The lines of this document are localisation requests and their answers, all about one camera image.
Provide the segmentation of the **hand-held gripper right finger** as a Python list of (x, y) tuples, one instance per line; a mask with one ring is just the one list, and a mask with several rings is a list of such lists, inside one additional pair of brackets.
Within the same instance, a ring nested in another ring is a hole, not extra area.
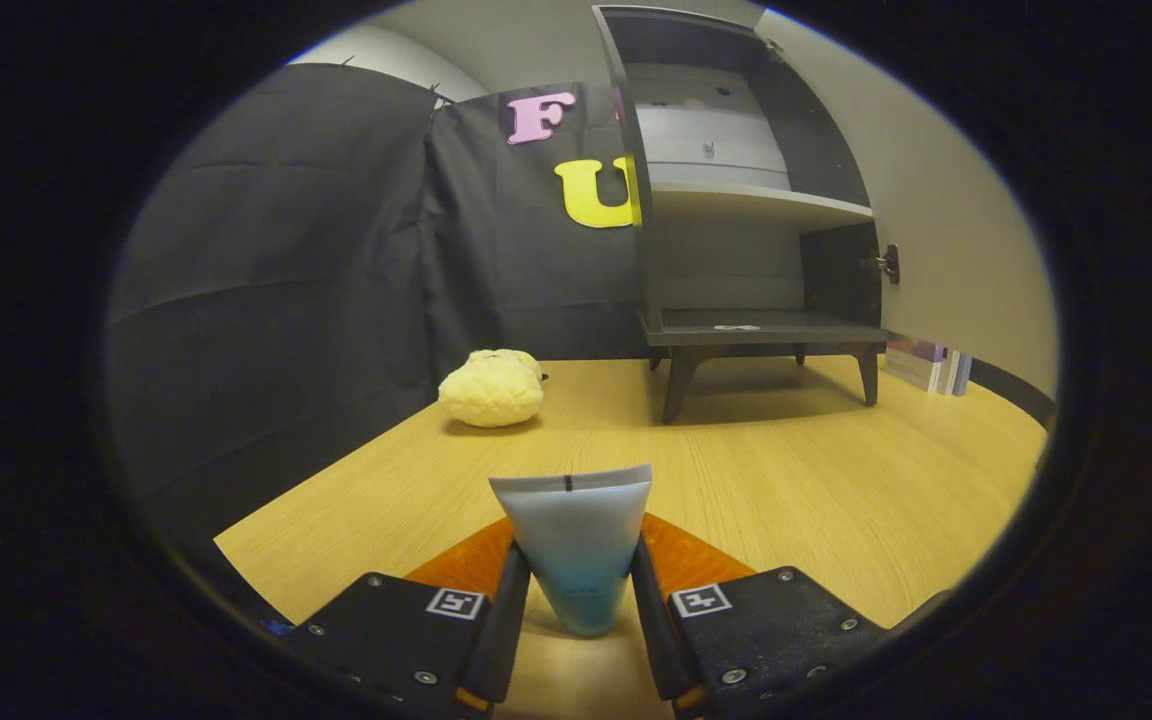
[(654, 514), (630, 578), (657, 694), (677, 719), (796, 700), (887, 632), (804, 570), (755, 570)]

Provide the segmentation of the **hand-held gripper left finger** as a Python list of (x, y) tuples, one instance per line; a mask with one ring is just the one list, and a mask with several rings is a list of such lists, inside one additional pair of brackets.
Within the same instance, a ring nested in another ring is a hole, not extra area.
[(497, 520), (403, 577), (361, 575), (285, 642), (404, 717), (492, 717), (506, 702), (531, 568)]

